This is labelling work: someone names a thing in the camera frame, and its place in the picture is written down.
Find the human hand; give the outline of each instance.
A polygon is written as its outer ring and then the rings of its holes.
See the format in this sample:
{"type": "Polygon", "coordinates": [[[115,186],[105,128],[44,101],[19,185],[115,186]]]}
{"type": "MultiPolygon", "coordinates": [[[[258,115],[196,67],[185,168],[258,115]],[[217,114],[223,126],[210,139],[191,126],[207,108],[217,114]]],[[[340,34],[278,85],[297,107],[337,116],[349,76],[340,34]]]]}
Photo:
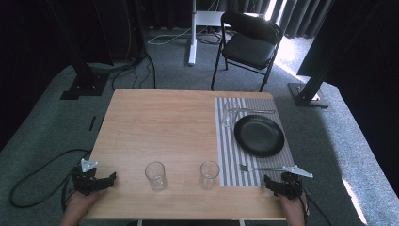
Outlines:
{"type": "Polygon", "coordinates": [[[91,192],[88,196],[76,191],[74,192],[67,204],[64,217],[60,226],[75,226],[88,212],[90,207],[100,199],[106,190],[91,192]]]}
{"type": "MultiPolygon", "coordinates": [[[[308,209],[305,193],[302,193],[301,199],[305,204],[305,208],[308,209]]],[[[305,226],[304,209],[299,198],[289,200],[286,196],[279,194],[279,202],[281,203],[284,216],[287,218],[288,225],[305,226]]]]}

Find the drinking glass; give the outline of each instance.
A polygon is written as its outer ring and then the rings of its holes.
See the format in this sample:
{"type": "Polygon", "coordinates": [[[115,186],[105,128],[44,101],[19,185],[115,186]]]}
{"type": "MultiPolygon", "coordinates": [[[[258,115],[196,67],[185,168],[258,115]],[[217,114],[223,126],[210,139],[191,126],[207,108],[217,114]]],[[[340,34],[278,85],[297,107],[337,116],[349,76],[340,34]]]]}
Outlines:
{"type": "Polygon", "coordinates": [[[216,177],[219,175],[219,165],[214,161],[206,161],[200,165],[199,184],[205,190],[216,186],[216,177]]]}
{"type": "Polygon", "coordinates": [[[229,128],[235,125],[235,119],[237,118],[239,109],[240,105],[234,101],[226,102],[223,105],[223,126],[229,128]]]}
{"type": "Polygon", "coordinates": [[[152,190],[161,191],[168,185],[165,166],[160,162],[151,162],[146,167],[146,176],[149,179],[152,190]]]}

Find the gray and white placemat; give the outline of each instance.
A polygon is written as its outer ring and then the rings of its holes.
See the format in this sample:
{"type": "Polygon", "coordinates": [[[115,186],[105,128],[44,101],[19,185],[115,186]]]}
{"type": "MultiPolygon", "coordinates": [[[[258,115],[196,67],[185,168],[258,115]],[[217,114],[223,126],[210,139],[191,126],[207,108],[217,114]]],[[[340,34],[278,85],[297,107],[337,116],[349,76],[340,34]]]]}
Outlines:
{"type": "Polygon", "coordinates": [[[247,113],[240,112],[237,120],[248,114],[264,115],[274,121],[282,131],[279,113],[272,99],[252,99],[252,98],[221,98],[215,97],[215,121],[217,133],[217,152],[220,166],[220,185],[221,186],[264,186],[263,176],[267,174],[272,180],[280,181],[281,171],[258,171],[244,172],[239,168],[239,164],[251,166],[253,168],[282,168],[291,167],[294,160],[291,156],[287,140],[281,152],[266,158],[259,158],[245,152],[234,138],[233,127],[227,128],[222,125],[223,105],[228,101],[235,101],[241,107],[250,109],[275,110],[273,114],[247,113]]]}

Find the gray carpet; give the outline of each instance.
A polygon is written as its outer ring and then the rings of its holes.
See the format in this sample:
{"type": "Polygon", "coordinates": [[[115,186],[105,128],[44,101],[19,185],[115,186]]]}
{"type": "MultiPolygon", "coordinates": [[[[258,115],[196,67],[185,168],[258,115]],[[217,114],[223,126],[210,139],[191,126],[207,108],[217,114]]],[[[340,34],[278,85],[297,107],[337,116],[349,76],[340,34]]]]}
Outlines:
{"type": "MultiPolygon", "coordinates": [[[[149,36],[165,32],[153,31],[149,36]]],[[[194,67],[187,65],[188,47],[187,39],[148,46],[155,65],[158,89],[210,90],[217,46],[199,42],[194,67]]],[[[284,59],[279,59],[279,62],[284,63],[284,59]]],[[[299,65],[297,61],[294,64],[291,68],[293,72],[299,65]]],[[[278,64],[273,67],[264,92],[272,93],[275,98],[295,163],[314,175],[313,179],[304,179],[312,198],[333,225],[364,225],[343,185],[345,180],[356,195],[368,225],[398,225],[397,196],[339,91],[329,84],[322,86],[321,91],[330,105],[328,109],[297,107],[287,84],[299,80],[282,69],[287,70],[287,67],[290,68],[289,65],[280,67],[278,64]]],[[[221,63],[215,90],[259,89],[263,78],[258,74],[233,66],[228,71],[223,68],[221,63]]],[[[11,206],[9,192],[25,175],[56,155],[70,149],[89,150],[93,147],[101,119],[112,97],[112,78],[116,75],[115,88],[151,89],[153,86],[153,70],[148,59],[143,60],[135,70],[111,74],[104,94],[98,97],[61,101],[59,98],[63,91],[69,89],[75,73],[70,66],[54,78],[24,124],[0,153],[0,225],[58,224],[62,217],[60,189],[45,202],[31,208],[11,206]],[[97,120],[90,129],[94,116],[97,120]]],[[[83,153],[79,152],[69,153],[46,167],[15,190],[15,201],[29,204],[46,197],[82,156],[83,153]]],[[[126,225],[128,222],[130,220],[83,220],[81,225],[126,225]]],[[[246,221],[246,225],[258,223],[286,225],[284,221],[246,221]]],[[[327,225],[313,205],[308,225],[327,225]]]]}

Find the metal stand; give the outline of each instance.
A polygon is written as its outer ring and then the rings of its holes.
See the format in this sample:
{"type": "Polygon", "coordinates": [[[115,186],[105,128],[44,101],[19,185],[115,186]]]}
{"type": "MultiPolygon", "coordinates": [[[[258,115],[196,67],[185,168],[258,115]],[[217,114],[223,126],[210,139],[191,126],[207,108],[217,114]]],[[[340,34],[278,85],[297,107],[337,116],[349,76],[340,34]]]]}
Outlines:
{"type": "Polygon", "coordinates": [[[291,94],[293,94],[294,101],[297,106],[317,106],[321,108],[328,108],[328,102],[324,101],[321,91],[317,92],[310,101],[306,101],[301,98],[300,95],[304,84],[289,83],[288,87],[290,88],[291,94]]]}
{"type": "Polygon", "coordinates": [[[108,80],[109,74],[95,74],[96,79],[94,79],[91,85],[82,87],[80,85],[79,76],[76,76],[70,89],[64,91],[61,95],[60,100],[78,100],[80,96],[101,96],[108,80]]]}

